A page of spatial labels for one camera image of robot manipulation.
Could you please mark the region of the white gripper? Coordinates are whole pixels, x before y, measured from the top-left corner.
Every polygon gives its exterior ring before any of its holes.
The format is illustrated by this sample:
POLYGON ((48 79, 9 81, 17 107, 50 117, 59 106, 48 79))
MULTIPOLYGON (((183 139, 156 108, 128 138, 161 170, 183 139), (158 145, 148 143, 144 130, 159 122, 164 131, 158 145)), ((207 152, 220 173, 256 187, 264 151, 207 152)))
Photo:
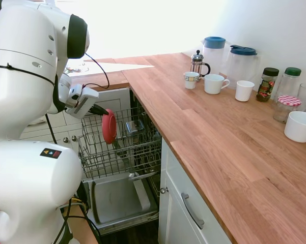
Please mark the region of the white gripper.
POLYGON ((77 105, 67 108, 66 113, 77 119, 83 118, 88 112, 95 115, 109 115, 107 110, 95 104, 98 98, 98 91, 85 87, 77 99, 77 105))

